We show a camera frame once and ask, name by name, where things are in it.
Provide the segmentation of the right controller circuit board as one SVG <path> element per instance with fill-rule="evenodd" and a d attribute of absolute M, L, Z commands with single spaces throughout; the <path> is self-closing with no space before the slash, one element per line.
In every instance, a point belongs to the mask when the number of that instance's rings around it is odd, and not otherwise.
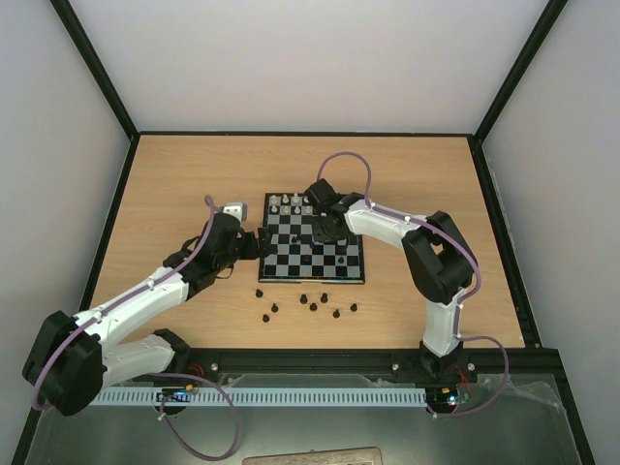
<path fill-rule="evenodd" d="M 458 385 L 454 387 L 428 387 L 425 390 L 426 402 L 433 405 L 456 406 L 467 403 L 473 394 L 470 387 Z"/>

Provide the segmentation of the black aluminium mounting rail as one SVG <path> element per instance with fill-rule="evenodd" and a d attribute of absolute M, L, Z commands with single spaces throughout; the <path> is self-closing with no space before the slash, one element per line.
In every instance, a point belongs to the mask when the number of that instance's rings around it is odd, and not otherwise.
<path fill-rule="evenodd" d="M 241 374 L 352 374 L 418 386 L 455 385 L 463 378 L 473 382 L 506 368 L 501 351 L 486 348 L 463 349 L 448 362 L 432 362 L 420 349 L 193 349 L 188 364 L 201 367 L 210 380 Z"/>

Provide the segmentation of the left controller circuit board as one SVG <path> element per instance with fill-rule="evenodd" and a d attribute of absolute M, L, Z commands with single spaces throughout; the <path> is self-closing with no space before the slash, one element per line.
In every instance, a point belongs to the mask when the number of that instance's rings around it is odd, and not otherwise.
<path fill-rule="evenodd" d="M 191 403 L 199 393 L 200 388 L 197 385 L 186 385 L 185 387 L 161 387 L 155 392 L 154 401 L 156 403 L 161 403 L 162 401 Z"/>

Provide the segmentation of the black white chess board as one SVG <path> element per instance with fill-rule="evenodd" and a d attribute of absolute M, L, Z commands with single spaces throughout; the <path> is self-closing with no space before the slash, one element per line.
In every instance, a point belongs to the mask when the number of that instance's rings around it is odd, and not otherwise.
<path fill-rule="evenodd" d="M 273 195 L 279 198 L 277 204 L 270 201 Z M 284 195 L 289 196 L 289 204 L 282 204 Z M 270 231 L 272 254 L 260 260 L 258 280 L 262 283 L 363 284 L 365 270 L 362 238 L 359 235 L 347 238 L 349 246 L 346 254 L 336 253 L 336 243 L 323 243 L 323 252 L 313 252 L 311 220 L 314 213 L 312 211 L 311 216 L 304 214 L 305 208 L 311 205 L 305 204 L 304 197 L 300 194 L 300 203 L 292 204 L 293 195 L 294 193 L 267 193 L 264 196 L 263 227 Z M 271 213 L 273 205 L 279 207 L 279 214 Z M 283 213 L 284 206 L 291 208 L 291 214 Z M 294 214 L 296 206 L 300 208 L 299 215 Z M 291 243 L 293 235 L 300 238 L 297 244 Z M 311 256 L 312 262 L 302 264 L 302 256 Z M 344 257 L 346 264 L 338 264 L 339 257 Z"/>

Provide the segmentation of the black cage frame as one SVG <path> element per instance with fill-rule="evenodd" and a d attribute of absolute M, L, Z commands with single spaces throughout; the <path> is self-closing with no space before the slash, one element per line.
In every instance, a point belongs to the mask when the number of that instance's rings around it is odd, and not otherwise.
<path fill-rule="evenodd" d="M 515 311 L 519 319 L 519 327 L 529 328 L 531 335 L 526 338 L 527 346 L 524 349 L 510 349 L 509 354 L 516 358 L 517 367 L 523 368 L 538 375 L 551 373 L 554 368 L 558 371 L 554 374 L 558 384 L 560 398 L 565 402 L 568 410 L 568 423 L 570 425 L 576 451 L 584 464 L 595 462 L 590 449 L 584 428 L 582 426 L 573 393 L 566 377 L 560 355 L 555 349 L 548 349 L 542 345 L 541 338 L 534 320 L 530 302 L 525 293 L 522 276 L 516 263 L 513 246 L 509 241 L 508 226 L 501 211 L 498 190 L 492 185 L 490 168 L 485 159 L 482 143 L 489 135 L 501 112 L 510 101 L 510 98 L 520 83 L 534 57 L 544 43 L 549 32 L 555 25 L 556 20 L 563 12 L 567 3 L 565 1 L 549 1 L 544 6 L 532 32 L 529 34 L 523 48 L 517 55 L 498 93 L 494 97 L 489 110 L 486 112 L 481 124 L 473 134 L 463 136 L 469 143 L 469 150 L 478 176 L 480 189 L 484 198 L 485 207 L 489 215 L 490 225 L 493 230 L 502 265 L 507 274 L 511 297 L 515 305 Z M 82 296 L 83 305 L 90 302 L 95 289 L 95 284 L 100 275 L 104 254 L 109 245 L 109 239 L 117 217 L 118 209 L 129 178 L 132 164 L 135 159 L 139 141 L 142 136 L 265 136 L 265 137 L 405 137 L 405 138 L 430 138 L 430 133 L 424 132 L 368 132 L 368 131 L 140 131 L 131 119 L 122 99 L 116 91 L 112 80 L 107 73 L 99 55 L 95 51 L 92 42 L 83 28 L 78 15 L 69 1 L 53 1 L 52 8 L 62 22 L 65 30 L 71 37 L 76 49 L 88 67 L 91 76 L 97 82 L 104 97 L 106 98 L 114 116 L 119 121 L 125 132 L 130 145 L 123 164 L 120 178 L 114 191 L 114 197 L 110 206 L 109 214 L 105 222 L 101 240 L 91 271 L 86 282 Z"/>

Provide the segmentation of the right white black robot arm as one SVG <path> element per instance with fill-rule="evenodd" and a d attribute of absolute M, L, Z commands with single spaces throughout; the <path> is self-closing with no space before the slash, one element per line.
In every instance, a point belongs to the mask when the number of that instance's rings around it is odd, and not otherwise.
<path fill-rule="evenodd" d="M 337 242 L 354 235 L 378 239 L 401 250 L 413 282 L 426 299 L 420 365 L 441 380 L 456 367 L 462 350 L 460 314 L 472 283 L 481 277 L 478 262 L 459 228 L 444 211 L 410 215 L 366 200 L 359 193 L 307 189 L 313 207 L 313 239 Z"/>

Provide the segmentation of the controller circuit board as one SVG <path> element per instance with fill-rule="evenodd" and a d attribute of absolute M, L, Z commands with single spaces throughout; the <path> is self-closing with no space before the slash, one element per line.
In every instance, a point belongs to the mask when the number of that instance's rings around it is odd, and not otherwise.
<path fill-rule="evenodd" d="M 186 385 L 185 387 L 161 387 L 155 392 L 154 401 L 156 403 L 161 403 L 162 401 L 191 403 L 199 393 L 200 388 L 197 385 Z"/>
<path fill-rule="evenodd" d="M 458 385 L 454 387 L 428 387 L 425 390 L 426 402 L 433 405 L 456 406 L 467 403 L 473 394 L 470 387 Z"/>

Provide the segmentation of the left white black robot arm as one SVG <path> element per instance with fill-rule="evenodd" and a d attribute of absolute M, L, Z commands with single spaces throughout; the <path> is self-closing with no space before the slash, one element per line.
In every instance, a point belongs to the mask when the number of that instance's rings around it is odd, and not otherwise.
<path fill-rule="evenodd" d="M 144 280 L 119 296 L 73 317 L 62 311 L 42 323 L 22 369 L 33 386 L 32 407 L 72 416 L 109 386 L 150 373 L 180 369 L 184 343 L 158 332 L 137 343 L 125 337 L 161 313 L 212 286 L 239 261 L 270 252 L 266 228 L 247 232 L 223 209 L 211 215 L 201 235 L 185 241 Z"/>

